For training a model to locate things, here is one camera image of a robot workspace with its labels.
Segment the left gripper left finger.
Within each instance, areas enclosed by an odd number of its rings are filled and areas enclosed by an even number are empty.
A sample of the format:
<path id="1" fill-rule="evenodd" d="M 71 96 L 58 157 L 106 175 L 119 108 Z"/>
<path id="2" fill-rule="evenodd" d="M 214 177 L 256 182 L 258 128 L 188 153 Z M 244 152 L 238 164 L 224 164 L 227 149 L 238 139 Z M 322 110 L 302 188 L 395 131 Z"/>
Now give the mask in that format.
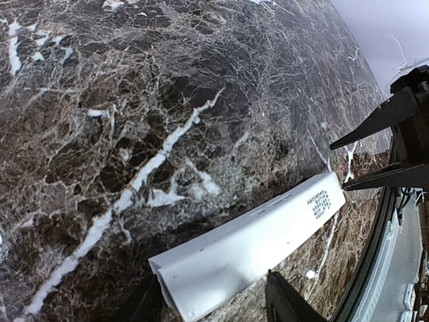
<path id="1" fill-rule="evenodd" d="M 161 286 L 154 276 L 150 285 L 139 302 L 131 322 L 160 322 L 161 321 Z"/>

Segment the white remote control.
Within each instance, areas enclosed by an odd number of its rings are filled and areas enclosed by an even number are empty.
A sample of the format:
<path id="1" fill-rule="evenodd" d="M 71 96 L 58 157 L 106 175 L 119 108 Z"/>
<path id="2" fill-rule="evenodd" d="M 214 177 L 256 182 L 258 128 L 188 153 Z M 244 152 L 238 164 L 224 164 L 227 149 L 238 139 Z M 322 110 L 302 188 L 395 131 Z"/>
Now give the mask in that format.
<path id="1" fill-rule="evenodd" d="M 198 321 L 285 260 L 344 204 L 336 173 L 318 174 L 148 262 L 167 305 Z"/>

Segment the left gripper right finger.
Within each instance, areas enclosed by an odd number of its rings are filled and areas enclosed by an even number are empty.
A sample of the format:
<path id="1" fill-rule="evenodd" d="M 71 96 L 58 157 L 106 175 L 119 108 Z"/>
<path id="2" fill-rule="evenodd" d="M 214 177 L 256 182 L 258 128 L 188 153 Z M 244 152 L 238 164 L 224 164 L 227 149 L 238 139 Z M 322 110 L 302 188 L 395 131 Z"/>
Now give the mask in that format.
<path id="1" fill-rule="evenodd" d="M 278 271 L 268 271 L 265 306 L 268 322 L 327 322 Z"/>

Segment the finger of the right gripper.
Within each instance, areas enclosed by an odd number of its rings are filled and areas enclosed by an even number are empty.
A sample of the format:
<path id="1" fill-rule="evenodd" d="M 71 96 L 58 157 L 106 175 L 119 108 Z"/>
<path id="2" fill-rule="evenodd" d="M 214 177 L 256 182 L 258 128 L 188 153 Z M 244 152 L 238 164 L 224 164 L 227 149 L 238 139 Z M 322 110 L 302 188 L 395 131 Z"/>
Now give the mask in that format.
<path id="1" fill-rule="evenodd" d="M 346 191 L 379 187 L 407 187 L 428 190 L 428 164 L 390 164 L 343 184 Z"/>
<path id="2" fill-rule="evenodd" d="M 329 148 L 335 150 L 362 140 L 383 129 L 398 124 L 415 113 L 415 94 L 411 90 L 401 90 L 378 105 L 356 129 L 331 143 Z"/>

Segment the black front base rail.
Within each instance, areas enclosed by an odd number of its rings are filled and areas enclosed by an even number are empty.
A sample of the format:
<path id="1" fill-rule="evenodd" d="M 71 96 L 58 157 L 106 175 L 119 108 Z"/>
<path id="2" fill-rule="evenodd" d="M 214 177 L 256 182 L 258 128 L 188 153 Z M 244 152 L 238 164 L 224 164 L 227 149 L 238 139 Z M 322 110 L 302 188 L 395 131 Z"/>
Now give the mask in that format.
<path id="1" fill-rule="evenodd" d="M 352 279 L 332 315 L 331 321 L 362 321 L 369 305 L 377 274 L 381 272 L 383 247 L 391 237 L 391 220 L 397 201 L 396 188 L 384 188 L 376 216 Z"/>

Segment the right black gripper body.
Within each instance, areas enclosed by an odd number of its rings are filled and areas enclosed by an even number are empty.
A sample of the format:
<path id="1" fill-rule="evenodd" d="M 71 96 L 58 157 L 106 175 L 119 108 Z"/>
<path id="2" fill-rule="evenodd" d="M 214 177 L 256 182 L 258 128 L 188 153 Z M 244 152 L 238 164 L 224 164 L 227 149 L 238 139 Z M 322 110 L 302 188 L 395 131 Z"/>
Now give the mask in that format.
<path id="1" fill-rule="evenodd" d="M 391 126 L 396 166 L 428 163 L 428 66 L 421 65 L 390 85 L 391 99 L 399 105 L 394 115 L 400 120 Z"/>

